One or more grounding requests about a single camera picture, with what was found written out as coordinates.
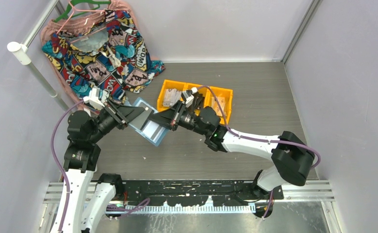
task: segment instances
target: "metal pole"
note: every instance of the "metal pole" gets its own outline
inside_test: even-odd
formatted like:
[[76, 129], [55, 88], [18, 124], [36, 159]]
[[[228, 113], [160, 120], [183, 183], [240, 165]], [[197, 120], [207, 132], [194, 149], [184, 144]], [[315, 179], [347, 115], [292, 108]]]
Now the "metal pole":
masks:
[[317, 8], [319, 7], [322, 0], [312, 0], [309, 8], [307, 9], [307, 12], [305, 16], [303, 17], [303, 20], [297, 29], [295, 36], [293, 37], [292, 41], [290, 42], [289, 47], [286, 50], [286, 53], [283, 56], [283, 59], [281, 62], [283, 64], [286, 64], [287, 60], [289, 59], [290, 55], [292, 54], [293, 50], [296, 47], [297, 42], [301, 38], [302, 34], [304, 33], [305, 29], [307, 28], [307, 25], [309, 24], [310, 20], [313, 18], [314, 13], [316, 12]]
[[37, 78], [37, 80], [42, 84], [42, 86], [46, 89], [49, 95], [54, 98], [54, 100], [58, 103], [58, 105], [63, 109], [69, 109], [68, 105], [63, 101], [62, 97], [59, 93], [53, 89], [50, 83], [45, 79], [45, 77], [40, 73], [40, 71], [36, 68], [33, 63], [29, 63], [27, 67], [30, 69], [32, 74]]
[[63, 6], [62, 2], [60, 0], [57, 1], [57, 4], [56, 4], [56, 11], [59, 15], [63, 14], [63, 12], [65, 11], [65, 7]]
[[58, 1], [59, 0], [50, 0], [50, 2], [46, 5], [45, 10], [42, 12], [42, 15], [40, 16], [40, 18], [37, 20], [36, 24], [32, 28], [32, 31], [29, 32], [26, 39], [23, 41], [22, 43], [23, 45], [25, 45], [26, 47], [30, 46], [30, 44], [33, 42], [34, 38], [39, 33], [40, 28], [46, 22], [46, 19], [49, 17], [49, 15], [53, 11]]

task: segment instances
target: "green hanger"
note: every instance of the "green hanger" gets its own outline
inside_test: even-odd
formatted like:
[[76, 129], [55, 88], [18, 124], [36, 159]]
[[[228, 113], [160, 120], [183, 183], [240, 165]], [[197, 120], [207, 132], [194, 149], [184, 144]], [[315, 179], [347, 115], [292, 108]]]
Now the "green hanger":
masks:
[[[95, 4], [97, 5], [97, 7], [93, 8], [92, 10], [97, 10], [98, 8], [100, 8], [100, 5], [104, 5], [104, 4], [110, 4], [112, 3], [111, 1], [93, 1], [93, 0], [72, 0], [70, 1], [72, 3], [73, 6], [77, 5], [77, 4], [80, 4], [80, 3], [90, 3], [90, 4]], [[63, 12], [63, 14], [61, 14], [59, 17], [57, 17], [57, 19], [54, 20], [55, 23], [59, 22], [62, 18], [69, 18], [68, 14], [69, 12], [72, 10], [72, 6], [70, 4], [67, 5], [67, 8], [65, 10], [65, 12]], [[74, 16], [72, 17], [76, 17], [76, 16], [79, 16], [79, 15], [83, 15], [87, 12], [80, 12], [78, 14], [75, 14]]]

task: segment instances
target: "compartment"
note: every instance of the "compartment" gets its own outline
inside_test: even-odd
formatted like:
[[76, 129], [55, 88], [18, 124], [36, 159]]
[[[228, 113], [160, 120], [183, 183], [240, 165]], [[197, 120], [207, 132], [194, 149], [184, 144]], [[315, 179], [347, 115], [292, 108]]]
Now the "compartment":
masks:
[[174, 88], [179, 91], [184, 91], [187, 89], [187, 83], [172, 81], [172, 80], [167, 80], [167, 79], [164, 80], [159, 97], [157, 98], [157, 111], [161, 112], [169, 108], [169, 107], [163, 106], [164, 94], [167, 89], [174, 89]]
[[[221, 88], [221, 87], [215, 87], [215, 86], [211, 86], [210, 88], [213, 90], [214, 94], [217, 97], [223, 97], [224, 98], [225, 107], [223, 109], [223, 113], [225, 114], [226, 121], [228, 123], [229, 120], [230, 120], [230, 116], [231, 116], [231, 101], [233, 99], [233, 90], [225, 89], [225, 88]], [[212, 107], [212, 103], [213, 103], [212, 99], [214, 99], [214, 97], [213, 97], [212, 94], [210, 94], [207, 106]], [[224, 123], [225, 122], [223, 120], [223, 116], [220, 116], [220, 124], [224, 124]]]

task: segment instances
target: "clothes hanger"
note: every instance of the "clothes hanger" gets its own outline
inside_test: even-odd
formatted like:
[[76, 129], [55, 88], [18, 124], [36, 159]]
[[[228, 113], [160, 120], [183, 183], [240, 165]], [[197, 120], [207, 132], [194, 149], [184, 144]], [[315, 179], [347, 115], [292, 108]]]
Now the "clothes hanger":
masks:
[[83, 12], [82, 14], [84, 14], [84, 13], [86, 13], [86, 12], [100, 12], [100, 13], [102, 14], [102, 12], [104, 12], [104, 10], [79, 10], [79, 9], [77, 9], [74, 5], [79, 4], [79, 3], [91, 3], [91, 4], [97, 4], [97, 5], [98, 5], [97, 8], [99, 8], [99, 7], [100, 7], [100, 4], [103, 4], [103, 2], [108, 2], [108, 4], [111, 3], [111, 1], [93, 1], [93, 0], [72, 0], [72, 1], [69, 1], [69, 5], [67, 6], [66, 11], [63, 13], [63, 15], [66, 14], [66, 16], [67, 16], [67, 14], [70, 12], [70, 10], [73, 9], [73, 11], [72, 11], [72, 13], [70, 14], [70, 16], [68, 17], [68, 19], [63, 23], [63, 25], [59, 28], [59, 30], [58, 30], [56, 33], [59, 33], [59, 32], [62, 30], [62, 28], [67, 24], [67, 22], [68, 22], [72, 17], [74, 17], [73, 15], [74, 15], [74, 12], [75, 12], [75, 11]]
[[[91, 9], [91, 10], [79, 10], [79, 9], [76, 9], [74, 6], [77, 5], [77, 4], [80, 4], [80, 3], [89, 3], [89, 4], [95, 4], [97, 5], [97, 7]], [[57, 23], [59, 22], [62, 18], [68, 18], [68, 20], [71, 18], [71, 17], [76, 17], [76, 16], [79, 16], [79, 15], [82, 15], [82, 14], [85, 14], [86, 12], [91, 12], [93, 10], [97, 10], [98, 8], [100, 8], [100, 5], [105, 5], [105, 4], [111, 4], [112, 1], [94, 1], [94, 0], [72, 0], [72, 1], [69, 1], [69, 4], [67, 5], [67, 8], [66, 10], [63, 12], [63, 14], [61, 14], [59, 17], [57, 17], [54, 22]], [[74, 8], [75, 10], [81, 12], [79, 14], [76, 14], [73, 16], [73, 14], [71, 14], [71, 17], [68, 17], [67, 15], [69, 14], [69, 12], [72, 10], [72, 8]]]

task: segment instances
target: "white wall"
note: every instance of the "white wall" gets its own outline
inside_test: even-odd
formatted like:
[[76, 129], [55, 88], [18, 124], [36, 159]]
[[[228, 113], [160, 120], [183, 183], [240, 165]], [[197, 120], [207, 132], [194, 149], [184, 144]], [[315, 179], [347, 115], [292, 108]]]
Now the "white wall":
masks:
[[129, 0], [164, 61], [280, 61], [311, 0]]
[[[46, 187], [59, 177], [49, 144], [63, 111], [6, 49], [8, 42], [23, 40], [47, 2], [0, 1], [0, 233], [33, 232]], [[29, 55], [59, 88], [39, 42], [36, 38]], [[67, 146], [66, 126], [57, 134], [60, 155]]]
[[286, 65], [348, 233], [378, 232], [378, 0], [325, 0]]

